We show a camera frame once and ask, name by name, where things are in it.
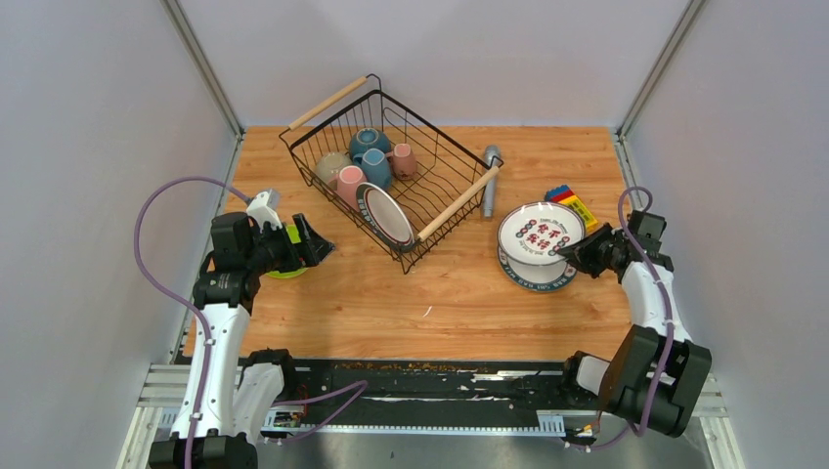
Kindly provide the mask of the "lime green plate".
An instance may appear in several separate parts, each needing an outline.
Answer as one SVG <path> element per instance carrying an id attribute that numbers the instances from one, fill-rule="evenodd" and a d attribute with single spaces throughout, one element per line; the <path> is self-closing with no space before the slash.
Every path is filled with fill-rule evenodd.
<path id="1" fill-rule="evenodd" d="M 293 225 L 286 226 L 285 228 L 292 245 L 294 247 L 299 247 L 301 243 L 301 238 L 298 229 Z M 270 271 L 266 273 L 266 276 L 276 279 L 290 279 L 303 275 L 307 270 L 307 267 L 301 267 L 292 271 Z"/>

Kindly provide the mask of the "white plate red characters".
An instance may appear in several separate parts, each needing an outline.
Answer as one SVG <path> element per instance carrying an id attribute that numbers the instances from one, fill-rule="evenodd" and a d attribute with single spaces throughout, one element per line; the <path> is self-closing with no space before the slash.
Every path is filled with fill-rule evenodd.
<path id="1" fill-rule="evenodd" d="M 581 241 L 586 234 L 586 225 L 574 210 L 538 201 L 509 212 L 502 219 L 497 240 L 508 259 L 540 267 L 564 261 L 559 251 Z"/>

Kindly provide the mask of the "white plate green lettered rim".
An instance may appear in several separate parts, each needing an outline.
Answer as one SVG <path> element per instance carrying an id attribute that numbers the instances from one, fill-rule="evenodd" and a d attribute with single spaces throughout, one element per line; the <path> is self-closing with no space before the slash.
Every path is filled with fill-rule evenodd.
<path id="1" fill-rule="evenodd" d="M 497 248 L 500 267 L 505 275 L 518 286 L 535 292 L 553 292 L 570 284 L 578 271 L 567 262 L 551 266 L 532 266 L 509 258 L 503 249 Z"/>

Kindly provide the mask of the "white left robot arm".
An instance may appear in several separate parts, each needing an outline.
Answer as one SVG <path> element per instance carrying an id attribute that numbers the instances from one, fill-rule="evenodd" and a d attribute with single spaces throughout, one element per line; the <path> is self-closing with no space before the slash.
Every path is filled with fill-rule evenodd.
<path id="1" fill-rule="evenodd" d="M 213 249 L 193 288 L 196 338 L 190 375 L 170 437 L 152 444 L 152 468 L 255 468 L 256 441 L 271 402 L 286 404 L 299 377 L 285 349 L 252 353 L 239 364 L 260 278 L 270 272 L 316 267 L 335 249 L 297 213 L 298 240 L 273 217 L 244 212 L 214 218 Z"/>

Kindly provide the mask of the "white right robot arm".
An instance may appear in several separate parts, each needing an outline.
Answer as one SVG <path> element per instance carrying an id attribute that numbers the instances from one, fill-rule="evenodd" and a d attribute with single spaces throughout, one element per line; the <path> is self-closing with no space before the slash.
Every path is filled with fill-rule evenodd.
<path id="1" fill-rule="evenodd" d="M 712 367 L 709 349 L 692 342 L 673 294 L 674 265 L 661 253 L 667 226 L 634 210 L 618 229 L 605 224 L 567 246 L 564 258 L 593 278 L 616 274 L 632 326 L 612 360 L 578 351 L 563 365 L 558 394 L 570 407 L 598 410 L 668 437 L 681 436 Z"/>

